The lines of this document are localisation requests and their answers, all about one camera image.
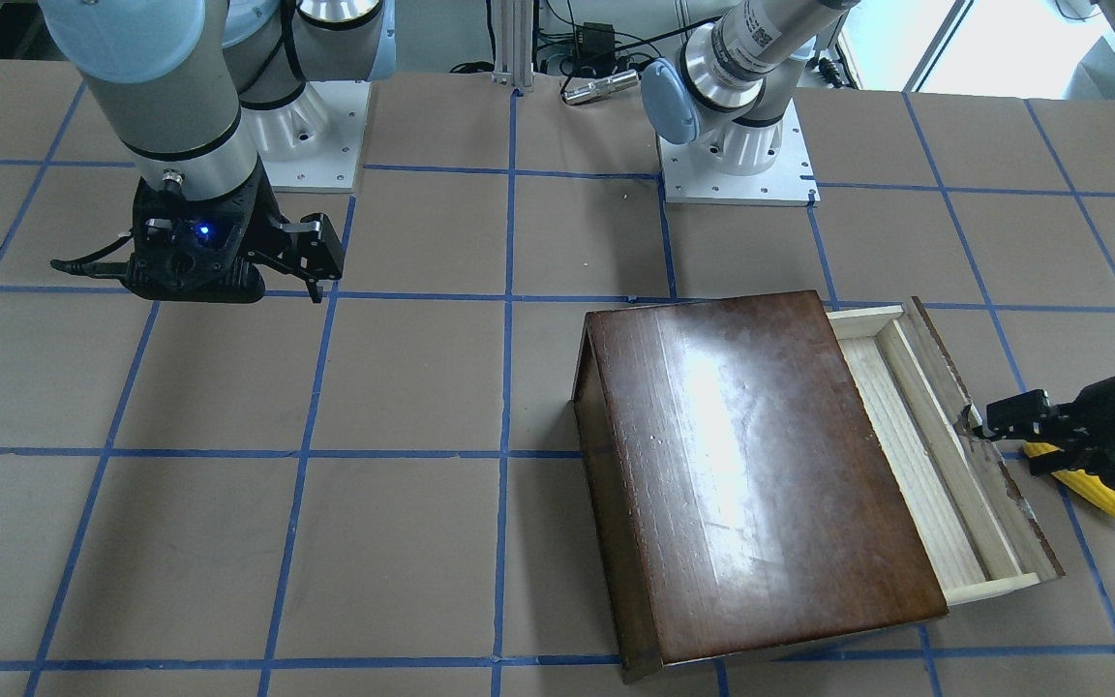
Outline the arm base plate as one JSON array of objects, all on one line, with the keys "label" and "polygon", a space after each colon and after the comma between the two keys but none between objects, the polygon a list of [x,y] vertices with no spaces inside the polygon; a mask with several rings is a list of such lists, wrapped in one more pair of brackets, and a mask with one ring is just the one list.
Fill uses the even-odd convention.
[{"label": "arm base plate", "polygon": [[660,138],[658,147],[669,202],[802,207],[822,199],[796,103],[763,128],[730,123],[690,144]]},{"label": "arm base plate", "polygon": [[243,109],[266,177],[279,193],[353,194],[371,83],[307,83],[290,105]]}]

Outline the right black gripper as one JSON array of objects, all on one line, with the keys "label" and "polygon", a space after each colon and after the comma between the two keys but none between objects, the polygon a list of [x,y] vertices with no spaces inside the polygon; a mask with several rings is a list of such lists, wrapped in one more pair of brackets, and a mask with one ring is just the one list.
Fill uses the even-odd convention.
[{"label": "right black gripper", "polygon": [[280,209],[264,162],[256,158],[252,175],[234,191],[245,199],[244,232],[236,256],[293,277],[306,285],[314,304],[322,304],[319,283],[345,277],[345,243],[327,215],[289,221]]}]

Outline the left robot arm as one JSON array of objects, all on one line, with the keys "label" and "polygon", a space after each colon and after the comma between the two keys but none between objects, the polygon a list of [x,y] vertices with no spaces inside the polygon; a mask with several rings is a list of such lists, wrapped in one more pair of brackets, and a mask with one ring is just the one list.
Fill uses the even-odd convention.
[{"label": "left robot arm", "polygon": [[[853,8],[850,1],[741,1],[694,28],[676,54],[655,58],[642,75],[642,101],[656,133],[673,145],[739,129],[768,129],[783,118],[797,80],[782,68],[820,31]],[[985,414],[964,407],[961,424],[981,441],[1050,445],[1034,456],[1035,475],[1083,469],[1115,487],[1115,376],[1085,385],[1074,401],[1036,389],[992,401]]]}]

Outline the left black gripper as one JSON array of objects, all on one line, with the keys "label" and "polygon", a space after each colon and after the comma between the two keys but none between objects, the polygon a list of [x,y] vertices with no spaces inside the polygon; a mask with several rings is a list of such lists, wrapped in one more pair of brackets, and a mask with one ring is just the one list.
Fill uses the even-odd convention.
[{"label": "left black gripper", "polygon": [[1115,467],[1107,453],[1115,451],[1115,376],[1087,385],[1060,406],[1048,393],[1028,391],[988,403],[985,409],[979,414],[970,406],[970,436],[1027,441],[1032,476],[1066,469],[1101,475]]}]

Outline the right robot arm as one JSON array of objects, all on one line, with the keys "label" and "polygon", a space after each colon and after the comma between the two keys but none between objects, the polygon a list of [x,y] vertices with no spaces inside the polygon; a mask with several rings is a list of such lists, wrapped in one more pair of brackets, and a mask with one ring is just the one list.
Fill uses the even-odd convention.
[{"label": "right robot arm", "polygon": [[318,303],[345,275],[323,213],[288,220],[266,163],[336,144],[318,83],[397,67],[391,1],[43,1],[45,27],[138,171],[130,226],[57,272],[166,303],[256,303],[262,268]]}]

